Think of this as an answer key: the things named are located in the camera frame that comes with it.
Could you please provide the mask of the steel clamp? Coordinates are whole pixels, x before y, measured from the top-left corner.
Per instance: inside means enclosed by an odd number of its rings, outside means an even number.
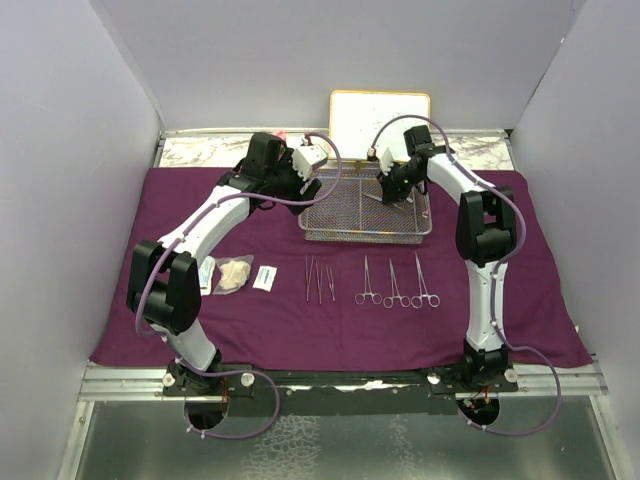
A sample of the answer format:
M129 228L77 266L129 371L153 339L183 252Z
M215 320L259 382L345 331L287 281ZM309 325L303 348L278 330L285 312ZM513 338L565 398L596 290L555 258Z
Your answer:
M374 292L372 289L369 261L367 255L364 255L363 272L363 291L355 294L355 303L357 305L364 305L368 300L370 300L374 305L381 305L383 301L381 294Z

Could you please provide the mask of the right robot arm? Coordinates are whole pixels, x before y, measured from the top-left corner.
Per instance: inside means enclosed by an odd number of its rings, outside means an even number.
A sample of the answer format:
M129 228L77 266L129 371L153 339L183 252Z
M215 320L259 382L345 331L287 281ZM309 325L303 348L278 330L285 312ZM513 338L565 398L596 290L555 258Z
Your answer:
M469 278L469 324L463 357L455 365L465 388L481 391L509 368L503 329L503 284L506 258L516 248L513 191L497 188L460 163L450 145L434 144L426 125L404 132L409 160L394 160L374 140L367 159L378 163L377 180L386 204L406 199L412 188L439 185L458 205L455 244Z

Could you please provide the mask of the white blue label packet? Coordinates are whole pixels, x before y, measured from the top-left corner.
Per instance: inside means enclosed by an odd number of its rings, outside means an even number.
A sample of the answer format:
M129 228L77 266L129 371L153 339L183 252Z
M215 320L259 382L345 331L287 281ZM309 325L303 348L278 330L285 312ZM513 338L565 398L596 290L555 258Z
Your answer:
M270 292L277 275L277 268L273 266L261 265L256 274L252 287L254 289Z

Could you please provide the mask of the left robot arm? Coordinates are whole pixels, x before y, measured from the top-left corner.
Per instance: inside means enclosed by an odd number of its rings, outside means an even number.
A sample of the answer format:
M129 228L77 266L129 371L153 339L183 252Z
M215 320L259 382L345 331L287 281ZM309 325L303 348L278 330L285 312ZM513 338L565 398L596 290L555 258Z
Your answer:
M138 335L158 336L174 353L167 373L175 389L210 395L233 376L223 370L221 353L199 321L199 268L227 234L267 204L298 215L321 201L321 183L310 175L327 153L310 139L305 135L291 148L279 135L253 134L246 155L186 220L157 241L135 245L126 306Z

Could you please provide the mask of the steel blunt tweezers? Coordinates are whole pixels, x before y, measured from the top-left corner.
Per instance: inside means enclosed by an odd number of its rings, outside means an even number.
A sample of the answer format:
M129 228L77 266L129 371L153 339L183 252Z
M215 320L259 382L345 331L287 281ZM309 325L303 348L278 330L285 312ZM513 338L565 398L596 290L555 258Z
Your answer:
M393 308L395 304L399 304L402 308L409 308L411 306L411 300L408 296L400 293L394 264L391 258L388 259L388 264L390 274L390 294L383 298L382 305L386 309Z

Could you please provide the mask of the steel scalpel handle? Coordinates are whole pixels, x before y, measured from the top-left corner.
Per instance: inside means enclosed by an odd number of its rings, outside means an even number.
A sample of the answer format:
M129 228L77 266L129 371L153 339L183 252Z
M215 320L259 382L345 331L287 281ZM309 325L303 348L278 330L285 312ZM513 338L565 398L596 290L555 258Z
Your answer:
M393 202L393 205L396 206L396 207L401 207L401 206L404 206L405 204L412 205L413 203L414 203L413 199L406 198L406 199L401 200L401 201Z
M327 275L327 283L328 283L328 287L329 287L329 292L331 295L331 300L332 302L336 301L336 297L335 297L335 283L334 283L334 277L333 277L333 272L330 266L326 266L325 267L326 270L326 275Z

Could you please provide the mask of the purple cloth wrap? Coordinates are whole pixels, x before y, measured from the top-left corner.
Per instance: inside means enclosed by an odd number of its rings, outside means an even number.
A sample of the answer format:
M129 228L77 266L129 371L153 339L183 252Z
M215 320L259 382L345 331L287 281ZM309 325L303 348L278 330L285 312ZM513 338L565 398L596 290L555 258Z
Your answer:
M566 310L552 252L537 222L525 178L513 171L484 171L483 177L508 186L524 215L527 236L509 261L504 282L504 330L517 350L514 360L555 366L591 363ZM278 206L258 211L234 228L214 249L214 256L253 255L256 265L277 268L270 292L244 287L229 295L209 295L199 320L227 363L272 370L398 371L458 361L469 319L468 275L455 247L457 205L439 187L429 190L434 227L421 245L316 243L304 239L298 220ZM414 253L427 288L440 297L438 308L395 304L386 309L363 291L363 261L368 256L372 289L390 294L388 259L399 290L418 294ZM310 299L305 301L305 257L314 256ZM316 262L322 264L323 302L318 303ZM326 266L335 283L332 302Z

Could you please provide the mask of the steel tweezers front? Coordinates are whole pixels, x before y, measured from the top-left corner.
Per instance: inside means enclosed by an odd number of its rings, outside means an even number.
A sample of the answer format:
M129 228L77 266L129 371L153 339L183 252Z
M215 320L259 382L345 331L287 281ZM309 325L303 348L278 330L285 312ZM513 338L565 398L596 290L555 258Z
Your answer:
M305 301L310 299L311 279L313 274L314 256L305 257Z

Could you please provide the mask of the metal mesh tray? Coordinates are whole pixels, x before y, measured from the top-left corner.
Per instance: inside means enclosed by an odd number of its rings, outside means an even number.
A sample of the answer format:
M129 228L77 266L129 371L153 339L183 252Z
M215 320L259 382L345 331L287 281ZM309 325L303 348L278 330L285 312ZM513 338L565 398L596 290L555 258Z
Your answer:
M358 160L342 164L340 182L325 200L307 208L298 217L309 241L359 242L419 245L433 229L431 205L427 195L412 189L412 205L393 204L362 196L382 198L377 180L378 166Z

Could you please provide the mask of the white gauze bag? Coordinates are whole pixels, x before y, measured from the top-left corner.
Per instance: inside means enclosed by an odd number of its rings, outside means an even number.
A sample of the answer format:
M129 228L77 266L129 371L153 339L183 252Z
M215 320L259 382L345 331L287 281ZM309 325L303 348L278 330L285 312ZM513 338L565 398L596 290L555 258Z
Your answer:
M241 289L250 278L253 260L253 255L217 259L216 267L220 272L220 278L212 294L228 295Z

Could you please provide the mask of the steel forceps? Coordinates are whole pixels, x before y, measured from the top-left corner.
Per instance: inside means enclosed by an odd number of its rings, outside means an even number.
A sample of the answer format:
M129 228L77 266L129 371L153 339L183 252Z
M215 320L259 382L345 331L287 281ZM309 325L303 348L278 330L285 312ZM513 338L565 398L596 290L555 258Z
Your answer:
M420 309L424 303L427 303L431 308L438 308L441 304L440 297L429 292L418 254L414 253L414 257L418 280L418 294L410 298L410 306L414 309Z

